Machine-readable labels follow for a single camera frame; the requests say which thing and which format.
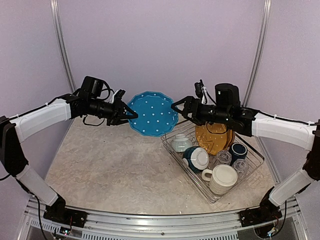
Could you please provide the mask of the blue polka dot plate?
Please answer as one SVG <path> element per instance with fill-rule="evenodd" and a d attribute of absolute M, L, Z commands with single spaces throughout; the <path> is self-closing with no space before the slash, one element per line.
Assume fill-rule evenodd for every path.
<path fill-rule="evenodd" d="M 143 136 L 161 137 L 178 123 L 178 113 L 171 108 L 173 100 L 161 92 L 145 91 L 128 103 L 138 118 L 130 119 L 130 127 Z"/>

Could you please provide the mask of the yellow polka dot plate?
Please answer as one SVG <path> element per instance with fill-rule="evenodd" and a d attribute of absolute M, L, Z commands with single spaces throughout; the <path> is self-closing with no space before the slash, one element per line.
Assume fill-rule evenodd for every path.
<path fill-rule="evenodd" d="M 221 123 L 196 125 L 195 138 L 198 145 L 213 156 L 224 150 L 229 140 L 227 127 Z"/>
<path fill-rule="evenodd" d="M 224 150 L 226 150 L 233 144 L 235 140 L 235 132 L 232 129 L 229 129 L 226 133 L 226 136 L 227 136 L 227 141 L 223 147 Z"/>

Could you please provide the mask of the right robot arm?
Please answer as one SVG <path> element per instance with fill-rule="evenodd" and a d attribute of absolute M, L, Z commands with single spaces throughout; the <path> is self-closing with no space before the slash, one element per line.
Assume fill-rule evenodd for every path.
<path fill-rule="evenodd" d="M 289 143 L 308 153 L 301 169 L 269 190 L 256 210 L 256 218 L 266 222 L 287 199 L 304 191 L 320 179 L 320 123 L 293 120 L 264 113 L 258 109 L 242 107 L 239 88 L 230 83 L 215 86 L 213 104 L 204 104 L 202 84 L 195 83 L 197 97 L 186 96 L 173 103 L 171 108 L 192 123 L 224 124 L 228 129 L 247 137 L 262 137 Z"/>

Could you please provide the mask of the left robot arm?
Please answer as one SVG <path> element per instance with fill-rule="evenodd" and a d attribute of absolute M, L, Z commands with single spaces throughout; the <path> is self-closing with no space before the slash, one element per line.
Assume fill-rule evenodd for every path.
<path fill-rule="evenodd" d="M 118 126 L 138 118 L 123 101 L 125 91 L 112 91 L 106 81 L 86 76 L 74 93 L 13 117 L 0 118 L 0 161 L 7 173 L 45 205 L 46 211 L 63 223 L 70 218 L 66 201 L 29 165 L 21 144 L 29 137 L 57 123 L 77 117 L 95 116 L 107 126 Z"/>

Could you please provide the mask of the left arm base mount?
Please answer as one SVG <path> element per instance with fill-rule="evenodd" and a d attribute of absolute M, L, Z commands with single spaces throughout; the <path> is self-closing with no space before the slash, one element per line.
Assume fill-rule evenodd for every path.
<path fill-rule="evenodd" d="M 62 206 L 45 206 L 43 217 L 46 220 L 68 225 L 69 227 L 83 228 L 87 220 L 88 213 Z"/>

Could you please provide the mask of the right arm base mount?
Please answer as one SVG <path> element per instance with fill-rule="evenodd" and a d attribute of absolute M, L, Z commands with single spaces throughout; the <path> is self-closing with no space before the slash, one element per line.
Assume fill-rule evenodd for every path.
<path fill-rule="evenodd" d="M 282 217 L 279 208 L 270 209 L 268 207 L 246 208 L 239 212 L 239 218 L 242 227 L 263 224 L 269 221 L 277 220 Z"/>

